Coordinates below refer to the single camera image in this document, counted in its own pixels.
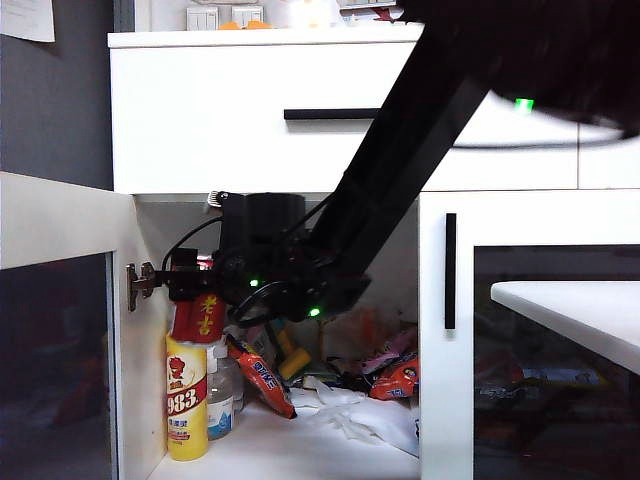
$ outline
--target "robotic arm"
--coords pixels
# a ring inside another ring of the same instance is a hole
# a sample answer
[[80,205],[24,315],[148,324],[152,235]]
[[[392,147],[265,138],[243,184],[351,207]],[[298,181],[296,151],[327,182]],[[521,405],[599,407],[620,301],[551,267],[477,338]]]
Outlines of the robotic arm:
[[[616,27],[628,25],[626,33],[636,35],[637,23],[623,15],[640,16],[631,0],[399,3],[406,18],[427,28],[336,190],[307,215],[298,195],[214,193],[224,221],[213,268],[193,271],[195,253],[178,260],[175,250],[172,271],[154,272],[155,286],[167,284],[173,300],[213,291],[245,327],[345,311],[367,288],[367,267],[490,87],[511,99],[535,98],[563,118],[627,131],[640,124],[640,96],[621,102],[612,94],[630,88],[627,71],[640,77],[640,59],[627,57],[621,68],[620,55],[602,53],[618,48]],[[624,54],[630,47],[621,43]],[[573,56],[580,52],[588,58]],[[307,230],[305,221],[321,209]]]

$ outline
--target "black cabinet handle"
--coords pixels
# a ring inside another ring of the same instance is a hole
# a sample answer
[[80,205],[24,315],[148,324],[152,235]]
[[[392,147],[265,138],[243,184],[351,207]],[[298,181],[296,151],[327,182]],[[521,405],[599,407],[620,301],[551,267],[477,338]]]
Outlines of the black cabinet handle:
[[444,328],[456,328],[456,220],[455,213],[447,213],[444,267]]
[[379,108],[289,108],[285,120],[373,120]]

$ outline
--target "clear plastic bottle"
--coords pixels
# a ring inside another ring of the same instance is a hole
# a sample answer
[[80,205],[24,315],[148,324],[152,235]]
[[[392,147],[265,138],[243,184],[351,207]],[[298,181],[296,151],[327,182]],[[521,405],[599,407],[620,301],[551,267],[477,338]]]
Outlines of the clear plastic bottle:
[[222,340],[213,346],[214,355],[218,359],[218,371],[224,372],[231,378],[233,386],[233,411],[239,412],[244,408],[244,375],[238,366],[238,363],[228,357],[228,349]]
[[233,383],[228,372],[218,369],[218,352],[207,350],[207,436],[224,437],[233,428]]

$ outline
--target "yellow spray can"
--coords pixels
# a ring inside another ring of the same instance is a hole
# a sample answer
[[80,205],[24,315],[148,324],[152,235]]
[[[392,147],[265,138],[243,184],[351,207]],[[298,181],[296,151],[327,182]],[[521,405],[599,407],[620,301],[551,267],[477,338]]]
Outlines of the yellow spray can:
[[174,460],[207,451],[207,353],[167,335],[167,447]]

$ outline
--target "orange snack bag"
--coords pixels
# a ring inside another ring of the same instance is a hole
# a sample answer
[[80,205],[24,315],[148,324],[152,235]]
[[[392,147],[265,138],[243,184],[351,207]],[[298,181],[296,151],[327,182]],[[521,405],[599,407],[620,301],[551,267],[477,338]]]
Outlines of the orange snack bag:
[[411,397],[419,380],[418,354],[412,353],[390,365],[375,381],[369,396],[378,400]]
[[295,418],[296,409],[287,398],[286,391],[260,355],[249,344],[239,342],[227,335],[229,355],[238,365],[244,376],[260,390],[262,399],[285,418]]

